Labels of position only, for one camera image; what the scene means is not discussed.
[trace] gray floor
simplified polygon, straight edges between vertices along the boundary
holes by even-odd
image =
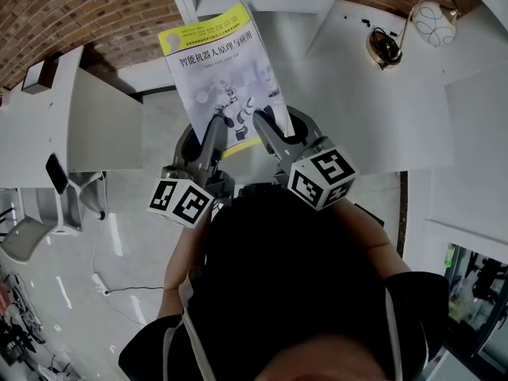
[[[187,116],[176,91],[145,97],[143,169],[108,173],[109,217],[84,218],[79,237],[51,235],[42,241],[28,265],[0,255],[4,272],[21,274],[48,339],[39,362],[72,365],[91,379],[126,379],[117,359],[129,340],[152,321],[161,291],[124,291],[101,296],[91,275],[108,287],[159,287],[180,234],[180,227],[146,211],[148,196],[162,166],[170,164]],[[394,244],[398,235],[400,185],[396,174],[361,176],[349,198],[385,221]],[[66,303],[56,280],[67,293]]]

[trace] power outlet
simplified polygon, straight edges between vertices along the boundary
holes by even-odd
[[[108,296],[109,294],[107,292],[109,292],[110,289],[106,286],[101,276],[97,272],[94,272],[92,274],[92,279],[95,282],[95,289],[99,291],[102,296]]]

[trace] black shirt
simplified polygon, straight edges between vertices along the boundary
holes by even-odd
[[[252,381],[277,352],[329,333],[362,341],[393,379],[386,289],[404,379],[412,379],[441,347],[446,279],[408,272],[382,281],[328,210],[275,187],[236,198],[212,221],[189,314],[218,381]],[[125,347],[119,365],[131,380],[163,379],[164,334],[179,321],[158,319]],[[169,350],[168,379],[202,379],[183,326]]]

